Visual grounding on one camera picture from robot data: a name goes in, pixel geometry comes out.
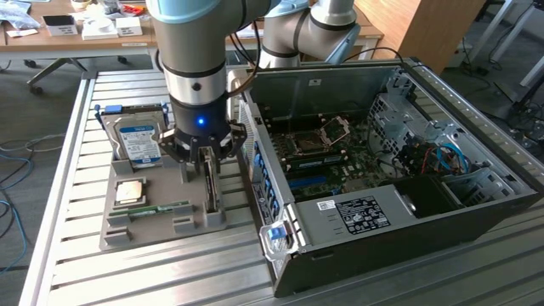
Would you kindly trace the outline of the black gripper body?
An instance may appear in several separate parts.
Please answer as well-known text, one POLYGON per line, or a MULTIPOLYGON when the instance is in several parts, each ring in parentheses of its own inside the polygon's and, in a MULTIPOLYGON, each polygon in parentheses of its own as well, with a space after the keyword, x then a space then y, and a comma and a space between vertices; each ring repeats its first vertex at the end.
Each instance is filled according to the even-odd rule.
POLYGON ((174 143, 197 147, 220 145, 230 133, 226 121, 226 98, 218 97, 204 105, 189 105, 173 97, 169 98, 174 116, 174 143))

